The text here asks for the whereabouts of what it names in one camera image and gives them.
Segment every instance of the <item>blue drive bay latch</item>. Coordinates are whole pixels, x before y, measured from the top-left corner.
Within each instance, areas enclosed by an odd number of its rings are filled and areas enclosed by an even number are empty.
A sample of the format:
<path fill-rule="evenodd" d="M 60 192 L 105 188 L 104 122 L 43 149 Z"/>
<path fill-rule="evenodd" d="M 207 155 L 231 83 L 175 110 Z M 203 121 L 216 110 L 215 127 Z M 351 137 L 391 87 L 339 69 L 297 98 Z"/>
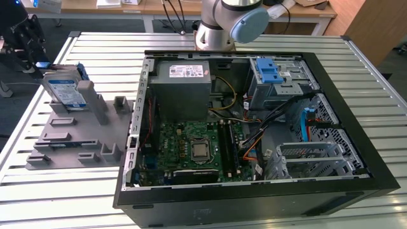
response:
<path fill-rule="evenodd" d="M 284 82 L 284 79 L 279 75 L 279 67 L 273 64 L 272 59 L 257 58 L 256 63 L 263 83 Z"/>

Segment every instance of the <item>desk leg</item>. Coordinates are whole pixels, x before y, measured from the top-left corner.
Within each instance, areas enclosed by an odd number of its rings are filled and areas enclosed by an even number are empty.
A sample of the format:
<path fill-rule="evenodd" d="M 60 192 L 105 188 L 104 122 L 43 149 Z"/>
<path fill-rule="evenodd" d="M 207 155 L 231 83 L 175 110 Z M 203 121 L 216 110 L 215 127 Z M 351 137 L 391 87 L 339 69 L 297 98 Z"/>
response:
<path fill-rule="evenodd" d="M 152 20 L 152 15 L 143 15 L 144 29 L 147 33 L 153 33 Z"/>
<path fill-rule="evenodd" d="M 324 34 L 329 21 L 331 21 L 331 18 L 319 19 L 319 22 L 317 22 L 317 24 L 313 28 L 312 34 L 311 34 L 312 36 L 321 36 Z"/>
<path fill-rule="evenodd" d="M 12 95 L 13 95 L 13 92 L 11 91 L 11 89 L 8 88 L 5 83 L 2 83 L 2 81 L 0 81 L 0 96 L 2 98 L 9 98 Z"/>
<path fill-rule="evenodd" d="M 61 24 L 61 19 L 52 18 L 52 21 L 55 23 L 55 27 L 60 27 L 63 25 Z"/>

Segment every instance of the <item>motherboard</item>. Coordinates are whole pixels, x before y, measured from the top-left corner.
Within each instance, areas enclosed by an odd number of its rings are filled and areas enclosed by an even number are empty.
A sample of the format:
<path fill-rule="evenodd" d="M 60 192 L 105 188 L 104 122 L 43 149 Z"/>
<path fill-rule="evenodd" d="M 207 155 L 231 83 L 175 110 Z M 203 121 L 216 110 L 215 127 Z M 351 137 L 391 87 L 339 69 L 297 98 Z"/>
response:
<path fill-rule="evenodd" d="M 232 146 L 225 146 L 224 142 L 231 141 L 219 131 L 231 134 Z M 249 164 L 239 164 L 237 158 L 237 144 L 243 139 L 239 122 L 161 123 L 159 153 L 145 157 L 147 169 L 164 171 L 157 185 L 188 184 L 193 179 L 205 183 L 251 180 Z"/>

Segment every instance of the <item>ram slot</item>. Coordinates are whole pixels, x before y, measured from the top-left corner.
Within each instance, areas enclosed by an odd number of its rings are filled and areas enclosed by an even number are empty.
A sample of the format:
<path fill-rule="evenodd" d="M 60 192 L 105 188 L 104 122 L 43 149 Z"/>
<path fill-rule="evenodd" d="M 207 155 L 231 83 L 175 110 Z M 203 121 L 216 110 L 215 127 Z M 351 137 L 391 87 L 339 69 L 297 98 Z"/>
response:
<path fill-rule="evenodd" d="M 221 157 L 221 169 L 224 175 L 227 177 L 231 177 L 232 174 L 236 174 L 239 161 L 237 148 L 229 123 L 217 123 L 217 137 Z"/>

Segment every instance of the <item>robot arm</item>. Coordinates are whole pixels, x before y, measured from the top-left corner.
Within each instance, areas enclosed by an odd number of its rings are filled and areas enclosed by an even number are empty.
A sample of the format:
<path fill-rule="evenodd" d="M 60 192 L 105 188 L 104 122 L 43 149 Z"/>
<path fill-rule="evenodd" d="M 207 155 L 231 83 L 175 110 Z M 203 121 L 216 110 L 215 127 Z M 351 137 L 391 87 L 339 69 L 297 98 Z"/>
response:
<path fill-rule="evenodd" d="M 201 25 L 195 37 L 197 49 L 227 51 L 233 49 L 233 41 L 253 41 L 268 24 L 261 4 L 263 0 L 203 1 Z"/>
<path fill-rule="evenodd" d="M 28 14 L 20 0 L 0 1 L 0 63 L 32 78 L 43 78 L 39 66 L 48 67 L 44 33 L 36 15 Z"/>

